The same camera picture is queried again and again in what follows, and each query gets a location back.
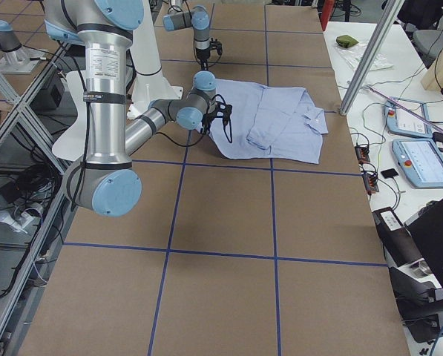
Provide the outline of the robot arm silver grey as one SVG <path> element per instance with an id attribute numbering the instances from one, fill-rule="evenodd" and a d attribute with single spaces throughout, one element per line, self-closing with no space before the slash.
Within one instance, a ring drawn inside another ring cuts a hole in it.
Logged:
<path id="1" fill-rule="evenodd" d="M 157 54 L 146 1 L 48 1 L 45 27 L 53 40 L 85 47 L 80 73 L 86 129 L 83 150 L 63 177 L 73 205 L 106 217 L 127 214 L 139 201 L 142 181 L 131 155 L 169 122 L 208 134 L 211 123 L 231 124 L 232 107 L 217 93 L 214 74 L 202 70 L 182 99 L 158 99 L 126 122 L 127 52 L 139 45 Z"/>
<path id="2" fill-rule="evenodd" d="M 207 9 L 202 5 L 192 8 L 186 5 L 187 11 L 184 11 L 181 3 L 170 2 L 168 12 L 163 16 L 163 26 L 167 31 L 191 28 L 195 61 L 201 70 L 209 70 L 223 55 L 223 45 L 210 34 L 211 20 Z"/>

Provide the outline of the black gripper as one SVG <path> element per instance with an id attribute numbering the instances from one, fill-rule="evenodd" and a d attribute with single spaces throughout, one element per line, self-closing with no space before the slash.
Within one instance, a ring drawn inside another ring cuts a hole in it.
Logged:
<path id="1" fill-rule="evenodd" d="M 201 66 L 201 70 L 209 69 L 209 58 L 213 50 L 218 55 L 218 58 L 216 60 L 216 62 L 218 62 L 223 55 L 223 45 L 220 41 L 213 38 L 210 38 L 206 41 L 197 41 L 196 39 L 194 40 L 194 55 L 196 62 Z"/>
<path id="2" fill-rule="evenodd" d="M 222 119 L 223 126 L 231 124 L 232 105 L 225 102 L 216 102 L 214 110 L 203 115 L 201 125 L 203 130 L 210 130 L 215 119 Z"/>

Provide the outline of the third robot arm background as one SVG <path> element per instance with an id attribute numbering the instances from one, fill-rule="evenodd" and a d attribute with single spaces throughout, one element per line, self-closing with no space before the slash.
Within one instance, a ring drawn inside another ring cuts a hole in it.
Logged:
<path id="1" fill-rule="evenodd" d="M 38 63 L 46 60 L 42 50 L 26 48 L 11 25 L 0 20 L 0 72 L 6 74 L 29 74 Z"/>

